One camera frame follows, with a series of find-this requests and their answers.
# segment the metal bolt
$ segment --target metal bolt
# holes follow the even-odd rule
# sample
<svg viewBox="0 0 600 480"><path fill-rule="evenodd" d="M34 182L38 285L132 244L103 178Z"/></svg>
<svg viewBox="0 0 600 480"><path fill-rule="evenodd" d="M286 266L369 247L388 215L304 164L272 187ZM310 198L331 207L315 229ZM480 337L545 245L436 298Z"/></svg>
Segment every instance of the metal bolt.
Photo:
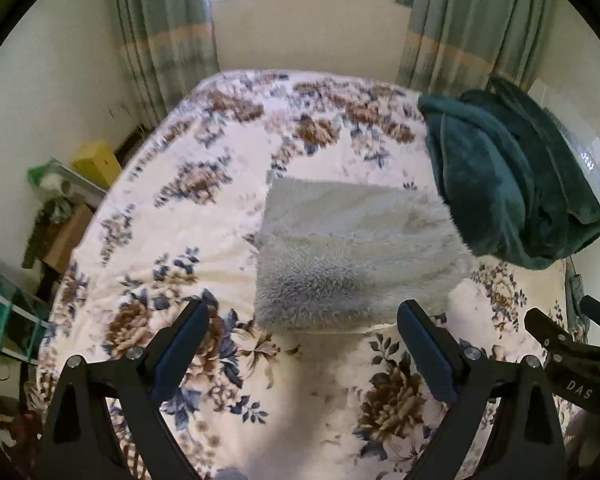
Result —
<svg viewBox="0 0 600 480"><path fill-rule="evenodd" d="M142 357L142 352L144 349L141 346L132 346L129 350L126 351L126 358L135 361Z"/></svg>
<svg viewBox="0 0 600 480"><path fill-rule="evenodd" d="M464 355L467 359L471 359L471 361L477 361L482 356L482 352L475 346L468 346L464 349Z"/></svg>
<svg viewBox="0 0 600 480"><path fill-rule="evenodd" d="M72 355L71 357L69 357L66 360L66 365L69 368L77 368L81 362L82 362L82 356L76 354L76 355Z"/></svg>
<svg viewBox="0 0 600 480"><path fill-rule="evenodd" d="M538 368L540 366L540 359L538 359L535 355L528 355L525 357L525 363L532 368Z"/></svg>

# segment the wall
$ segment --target wall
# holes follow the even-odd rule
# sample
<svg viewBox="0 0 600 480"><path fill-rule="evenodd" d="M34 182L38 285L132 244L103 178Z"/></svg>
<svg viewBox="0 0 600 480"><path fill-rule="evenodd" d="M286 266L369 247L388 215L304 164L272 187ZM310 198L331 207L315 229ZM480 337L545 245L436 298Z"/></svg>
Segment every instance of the wall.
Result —
<svg viewBox="0 0 600 480"><path fill-rule="evenodd" d="M108 12L38 0L0 48L0 259L14 269L40 206L26 169L91 139L116 147L138 123Z"/></svg>
<svg viewBox="0 0 600 480"><path fill-rule="evenodd" d="M600 138L600 40L567 0L558 0L530 94L576 133L589 153L597 154L600 168L600 150L591 147ZM600 200L599 187L590 182ZM585 292L600 300L600 238L573 261ZM600 345L600 327L592 325L589 340Z"/></svg>
<svg viewBox="0 0 600 480"><path fill-rule="evenodd" d="M393 0L212 0L221 70L286 68L394 81L411 9Z"/></svg>

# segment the green curtain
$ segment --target green curtain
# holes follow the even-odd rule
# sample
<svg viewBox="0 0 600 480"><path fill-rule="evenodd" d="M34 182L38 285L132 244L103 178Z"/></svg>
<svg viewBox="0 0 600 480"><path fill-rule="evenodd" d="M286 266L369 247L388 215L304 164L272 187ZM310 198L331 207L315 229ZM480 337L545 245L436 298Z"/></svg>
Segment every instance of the green curtain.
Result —
<svg viewBox="0 0 600 480"><path fill-rule="evenodd" d="M156 126L218 72L208 0L111 0L142 120Z"/></svg>
<svg viewBox="0 0 600 480"><path fill-rule="evenodd" d="M555 0L415 0L397 82L455 96L491 73L528 90Z"/></svg>

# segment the teal blanket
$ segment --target teal blanket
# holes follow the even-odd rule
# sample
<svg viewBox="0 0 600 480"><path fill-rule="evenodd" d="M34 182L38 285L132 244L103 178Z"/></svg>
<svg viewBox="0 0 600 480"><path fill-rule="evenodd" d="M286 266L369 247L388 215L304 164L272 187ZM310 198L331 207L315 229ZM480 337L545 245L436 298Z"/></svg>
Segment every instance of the teal blanket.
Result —
<svg viewBox="0 0 600 480"><path fill-rule="evenodd" d="M545 269L600 236L600 204L552 120L519 88L421 95L438 193L476 256Z"/></svg>

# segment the bed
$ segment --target bed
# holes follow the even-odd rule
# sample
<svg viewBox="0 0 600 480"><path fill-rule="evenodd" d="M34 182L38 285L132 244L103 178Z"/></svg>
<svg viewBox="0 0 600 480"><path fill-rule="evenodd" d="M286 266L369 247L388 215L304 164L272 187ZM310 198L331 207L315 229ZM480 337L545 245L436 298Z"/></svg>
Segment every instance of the bed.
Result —
<svg viewBox="0 0 600 480"><path fill-rule="evenodd" d="M202 478L402 480L446 407L395 328L263 332L252 241L282 176L436 193L417 97L325 73L225 72L200 83L128 164L74 252L39 352L44 399L72 354L94 362L144 346L205 296L209 332L160 408ZM565 325L564 263L532 271L483 257L435 321L492 359L543 358L523 327L532 307ZM496 406L459 478L477 465ZM576 407L556 406L564 429ZM149 478L115 402L110 414L131 472Z"/></svg>

